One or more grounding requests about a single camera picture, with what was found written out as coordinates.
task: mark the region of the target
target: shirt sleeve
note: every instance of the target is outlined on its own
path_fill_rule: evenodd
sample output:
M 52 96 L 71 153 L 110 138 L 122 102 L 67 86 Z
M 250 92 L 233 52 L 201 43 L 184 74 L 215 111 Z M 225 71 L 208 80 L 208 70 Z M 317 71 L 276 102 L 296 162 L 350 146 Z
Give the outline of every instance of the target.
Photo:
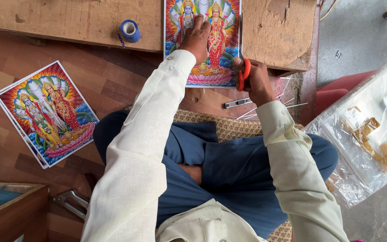
M 107 166 L 94 188 L 81 241 L 155 241 L 158 197 L 166 190 L 161 161 L 195 63 L 192 53 L 176 50 L 144 84 L 107 148 Z
M 282 211 L 288 214 L 297 242 L 348 242 L 340 206 L 326 189 L 309 149 L 312 141 L 294 128 L 279 101 L 256 109 L 268 148 L 271 176 Z

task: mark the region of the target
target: red chair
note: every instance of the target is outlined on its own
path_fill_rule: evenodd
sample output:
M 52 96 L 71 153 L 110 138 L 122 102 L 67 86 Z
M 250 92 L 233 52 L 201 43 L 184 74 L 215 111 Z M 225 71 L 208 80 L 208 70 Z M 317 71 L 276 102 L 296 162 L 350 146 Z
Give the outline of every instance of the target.
M 346 95 L 375 71 L 342 76 L 316 90 L 316 116 Z

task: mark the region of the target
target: plastic bag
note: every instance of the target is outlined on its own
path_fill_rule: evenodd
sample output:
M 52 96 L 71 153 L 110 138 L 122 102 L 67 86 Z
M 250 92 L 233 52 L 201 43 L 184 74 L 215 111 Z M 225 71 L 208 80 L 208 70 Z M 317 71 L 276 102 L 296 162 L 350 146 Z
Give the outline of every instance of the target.
M 325 182 L 350 208 L 387 184 L 387 63 L 304 129 L 336 146 L 339 163 Z

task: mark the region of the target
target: scissors handle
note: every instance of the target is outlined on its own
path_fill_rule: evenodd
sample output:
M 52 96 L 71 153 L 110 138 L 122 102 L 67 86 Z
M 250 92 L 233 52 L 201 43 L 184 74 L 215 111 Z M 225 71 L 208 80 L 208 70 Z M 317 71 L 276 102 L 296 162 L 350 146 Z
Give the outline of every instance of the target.
M 243 59 L 243 60 L 245 64 L 244 73 L 242 74 L 241 71 L 238 71 L 239 85 L 238 85 L 237 91 L 239 92 L 243 91 L 244 80 L 246 80 L 250 74 L 250 60 L 249 59 Z

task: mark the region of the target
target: orange scissors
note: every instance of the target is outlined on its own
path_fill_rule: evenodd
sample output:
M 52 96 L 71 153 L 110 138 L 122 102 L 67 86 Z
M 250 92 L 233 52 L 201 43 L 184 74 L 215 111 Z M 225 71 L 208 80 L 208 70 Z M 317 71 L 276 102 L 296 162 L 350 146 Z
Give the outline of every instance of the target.
M 240 33 L 239 36 L 240 38 L 240 47 L 239 47 L 239 52 L 240 52 L 240 57 L 243 58 L 243 14 L 240 14 Z M 241 70 L 238 71 L 238 80 L 239 80 L 239 85 L 237 88 L 237 91 L 241 92 L 244 89 L 244 80 L 246 80 L 249 77 L 250 74 L 250 60 L 247 58 L 243 58 L 245 68 L 244 68 L 244 73 L 241 73 Z

